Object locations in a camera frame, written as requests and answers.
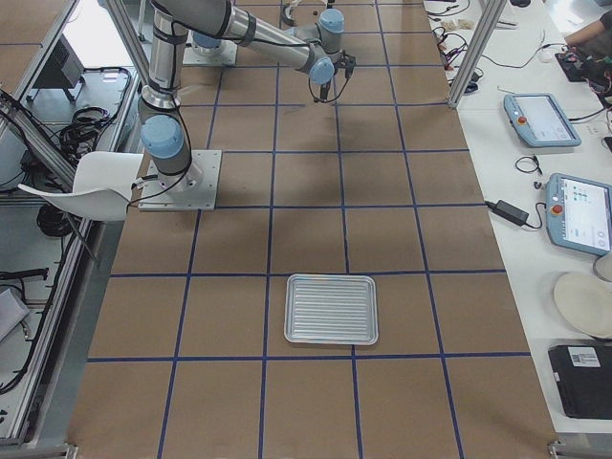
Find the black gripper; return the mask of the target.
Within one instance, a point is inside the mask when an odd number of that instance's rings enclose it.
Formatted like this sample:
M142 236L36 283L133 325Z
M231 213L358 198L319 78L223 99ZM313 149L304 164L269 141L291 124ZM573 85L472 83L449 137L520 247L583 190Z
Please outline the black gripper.
M344 72L344 83L341 88L341 91L343 91L344 87L347 85L348 81L353 76L355 67L357 65L357 60L353 55L342 51L339 57L332 63L332 65L333 70L331 71L331 75L326 76L325 80L318 86L317 100L328 101L330 87L339 71Z

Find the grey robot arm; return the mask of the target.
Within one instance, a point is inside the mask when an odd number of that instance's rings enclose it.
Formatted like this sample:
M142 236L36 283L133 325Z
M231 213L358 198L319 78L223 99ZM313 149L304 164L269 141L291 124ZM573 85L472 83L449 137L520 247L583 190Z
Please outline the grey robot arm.
M148 81L142 88L142 143L158 173L182 177L192 153L181 122L178 90L187 37L201 49L218 50L233 43L252 48L307 75L320 87L314 101L328 103L333 77L342 69L350 78L356 59L341 46L344 16L324 10L314 24L281 30L230 1L154 1L153 40Z

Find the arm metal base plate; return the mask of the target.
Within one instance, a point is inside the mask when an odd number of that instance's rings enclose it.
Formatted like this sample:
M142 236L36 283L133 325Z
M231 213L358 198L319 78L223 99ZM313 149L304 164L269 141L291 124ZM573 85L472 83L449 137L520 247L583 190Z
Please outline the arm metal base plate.
M237 45L222 41L216 48L205 48L195 42L185 49L183 64L200 67L233 67L236 62Z
M156 175L146 181L142 199L137 203L142 211L214 210L222 163L221 150L193 150L192 163L185 177L170 188L180 177L160 174L152 160L147 174Z

